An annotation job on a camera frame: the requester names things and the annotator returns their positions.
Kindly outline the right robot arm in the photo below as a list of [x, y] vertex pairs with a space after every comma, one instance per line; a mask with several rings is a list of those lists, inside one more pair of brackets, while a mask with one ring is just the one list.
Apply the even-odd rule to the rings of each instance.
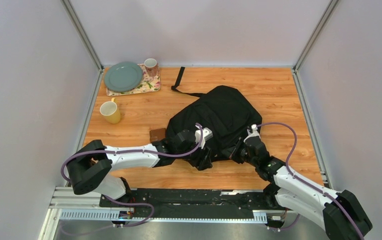
[[222, 154], [238, 163], [249, 163], [269, 181], [264, 189], [266, 207], [294, 210], [321, 227], [331, 240], [360, 240], [373, 228], [352, 192], [336, 191], [300, 175], [270, 155], [260, 137], [241, 137]]

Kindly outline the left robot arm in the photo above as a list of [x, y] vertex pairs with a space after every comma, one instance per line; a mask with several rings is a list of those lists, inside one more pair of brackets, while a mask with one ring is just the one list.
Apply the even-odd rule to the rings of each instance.
[[69, 157], [61, 168], [76, 195], [96, 192], [112, 198], [124, 208], [131, 203], [126, 180], [111, 171], [137, 167], [157, 168], [171, 165], [176, 159], [196, 160], [207, 152], [204, 145], [213, 133], [197, 126], [195, 132], [183, 130], [174, 138], [155, 141], [139, 147], [113, 147], [93, 140]]

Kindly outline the black backpack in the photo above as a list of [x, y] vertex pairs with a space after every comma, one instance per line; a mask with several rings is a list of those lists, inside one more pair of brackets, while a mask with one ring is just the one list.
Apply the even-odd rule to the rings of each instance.
[[194, 133], [196, 123], [209, 128], [213, 132], [207, 141], [212, 163], [229, 160], [221, 151], [232, 147], [239, 137], [245, 139], [250, 125], [262, 122], [262, 116], [236, 88], [219, 85], [207, 93], [191, 95], [196, 101], [170, 119], [166, 138], [171, 139], [183, 130]]

